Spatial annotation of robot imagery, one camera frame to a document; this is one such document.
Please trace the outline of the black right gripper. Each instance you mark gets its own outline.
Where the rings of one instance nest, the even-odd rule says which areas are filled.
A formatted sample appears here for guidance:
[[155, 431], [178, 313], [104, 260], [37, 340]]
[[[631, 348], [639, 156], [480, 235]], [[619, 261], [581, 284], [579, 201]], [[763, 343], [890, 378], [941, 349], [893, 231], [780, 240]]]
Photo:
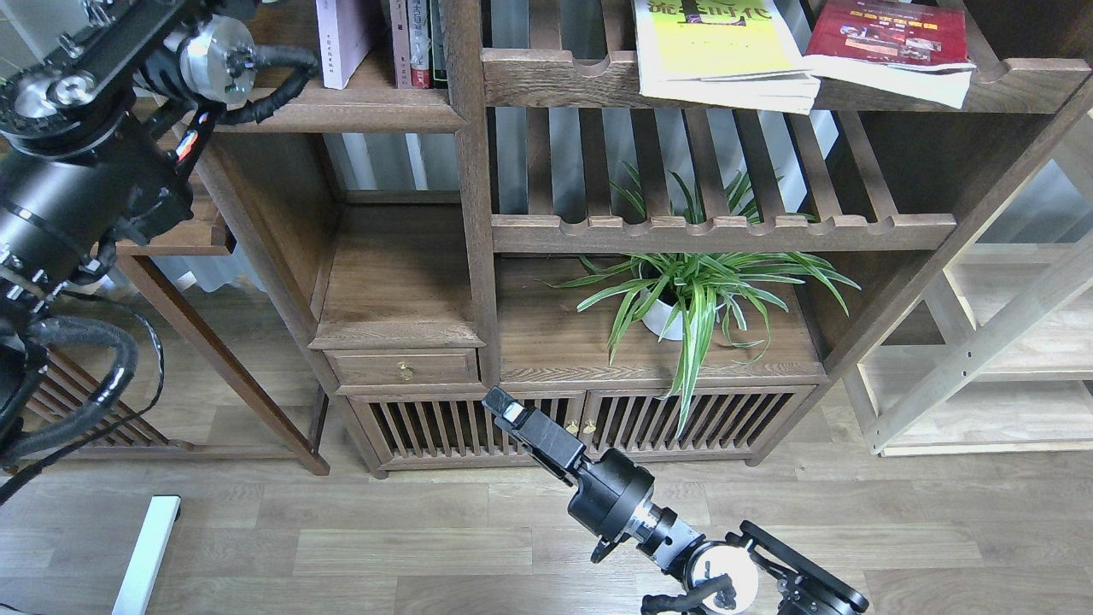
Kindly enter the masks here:
[[500, 386], [487, 391], [482, 405], [544, 470], [577, 487], [569, 515], [602, 542], [623, 542], [630, 536], [644, 542], [651, 536], [657, 515], [648, 470], [615, 448], [590, 460], [581, 440], [540, 410], [527, 410]]

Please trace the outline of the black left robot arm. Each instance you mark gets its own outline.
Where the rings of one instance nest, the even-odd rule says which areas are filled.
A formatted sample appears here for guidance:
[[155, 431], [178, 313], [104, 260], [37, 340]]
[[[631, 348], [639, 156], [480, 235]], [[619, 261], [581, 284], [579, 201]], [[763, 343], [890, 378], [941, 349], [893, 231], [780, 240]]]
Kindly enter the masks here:
[[[3, 83], [3, 466], [46, 451], [3, 486], [113, 431], [101, 427], [132, 381], [132, 335], [54, 316], [68, 284], [94, 283], [116, 244], [145, 245], [192, 217], [189, 176], [219, 125], [262, 122], [321, 71], [318, 54], [259, 45], [256, 1], [86, 1], [89, 25]], [[109, 370], [69, 417], [28, 431], [22, 410], [50, 348], [110, 348]]]

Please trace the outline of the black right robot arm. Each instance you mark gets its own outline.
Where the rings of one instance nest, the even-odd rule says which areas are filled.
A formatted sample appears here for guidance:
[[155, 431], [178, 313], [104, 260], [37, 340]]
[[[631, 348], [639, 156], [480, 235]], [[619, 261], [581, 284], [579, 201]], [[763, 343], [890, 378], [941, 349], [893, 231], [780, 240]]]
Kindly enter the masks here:
[[503, 389], [491, 389], [482, 402], [497, 427], [522, 443], [536, 462], [576, 487], [569, 515], [598, 537], [593, 563], [633, 539], [662, 573], [683, 587], [679, 595], [646, 595], [640, 600], [644, 614], [740, 614], [757, 598], [760, 571], [775, 580], [780, 614], [868, 610], [862, 593], [749, 521], [721, 541], [706, 539], [670, 507], [653, 502], [653, 474], [624, 452], [610, 448], [600, 459], [589, 459], [581, 440]]

